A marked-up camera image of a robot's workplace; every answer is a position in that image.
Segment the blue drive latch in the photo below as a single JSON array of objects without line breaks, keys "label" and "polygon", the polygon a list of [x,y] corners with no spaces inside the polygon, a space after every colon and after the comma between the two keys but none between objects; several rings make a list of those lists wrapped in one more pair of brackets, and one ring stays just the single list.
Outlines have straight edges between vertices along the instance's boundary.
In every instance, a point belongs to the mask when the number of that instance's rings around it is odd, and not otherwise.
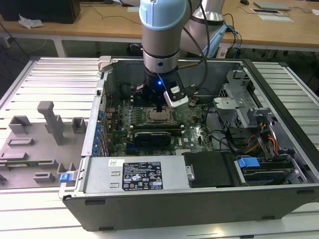
[{"label": "blue drive latch", "polygon": [[240,168],[256,168],[260,167],[258,159],[255,157],[242,157],[237,160]]}]

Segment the metal case panel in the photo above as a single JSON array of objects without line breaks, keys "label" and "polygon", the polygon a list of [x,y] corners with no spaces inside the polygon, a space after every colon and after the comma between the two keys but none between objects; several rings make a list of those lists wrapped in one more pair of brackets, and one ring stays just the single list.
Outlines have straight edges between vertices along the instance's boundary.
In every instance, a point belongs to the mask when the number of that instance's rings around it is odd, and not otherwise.
[{"label": "metal case panel", "polygon": [[279,219],[319,196],[319,187],[71,198],[63,203],[87,231]]}]

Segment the paper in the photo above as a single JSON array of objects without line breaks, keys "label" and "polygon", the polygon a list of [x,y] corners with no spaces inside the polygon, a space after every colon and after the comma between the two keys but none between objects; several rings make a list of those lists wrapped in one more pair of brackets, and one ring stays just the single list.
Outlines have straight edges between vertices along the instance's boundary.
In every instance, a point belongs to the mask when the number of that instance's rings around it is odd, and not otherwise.
[{"label": "paper", "polygon": [[131,6],[131,7],[128,7],[128,11],[139,11],[140,8],[138,6]]},{"label": "paper", "polygon": [[265,16],[265,15],[258,15],[262,20],[266,21],[292,21],[289,17],[286,16]]},{"label": "paper", "polygon": [[20,16],[20,20],[18,21],[22,26],[31,29],[31,27],[40,27],[43,26],[42,21],[41,20],[31,20],[31,19],[27,19],[23,16]]},{"label": "paper", "polygon": [[316,10],[316,9],[312,9],[312,12],[314,15],[318,16],[319,15],[319,10]]}]

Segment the white sticker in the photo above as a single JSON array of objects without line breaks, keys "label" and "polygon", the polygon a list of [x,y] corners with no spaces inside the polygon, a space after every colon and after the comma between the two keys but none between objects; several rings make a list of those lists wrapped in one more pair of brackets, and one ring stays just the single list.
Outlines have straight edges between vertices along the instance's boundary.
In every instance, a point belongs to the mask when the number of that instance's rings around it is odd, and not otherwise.
[{"label": "white sticker", "polygon": [[124,163],[124,159],[110,159],[109,167],[122,167]]},{"label": "white sticker", "polygon": [[8,165],[8,168],[16,168],[16,167],[27,167],[27,164],[12,164],[12,165]]},{"label": "white sticker", "polygon": [[161,182],[153,182],[153,185],[161,185]]},{"label": "white sticker", "polygon": [[138,6],[131,6],[131,7],[128,7],[128,11],[139,11],[140,8]]}]

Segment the barcode sticker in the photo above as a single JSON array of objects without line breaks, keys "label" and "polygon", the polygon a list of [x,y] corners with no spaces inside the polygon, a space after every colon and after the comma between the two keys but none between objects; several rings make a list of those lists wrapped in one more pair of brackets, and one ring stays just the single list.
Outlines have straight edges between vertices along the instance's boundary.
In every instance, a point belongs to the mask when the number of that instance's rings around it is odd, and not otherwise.
[{"label": "barcode sticker", "polygon": [[124,163],[124,159],[110,159],[109,167],[122,167]]}]

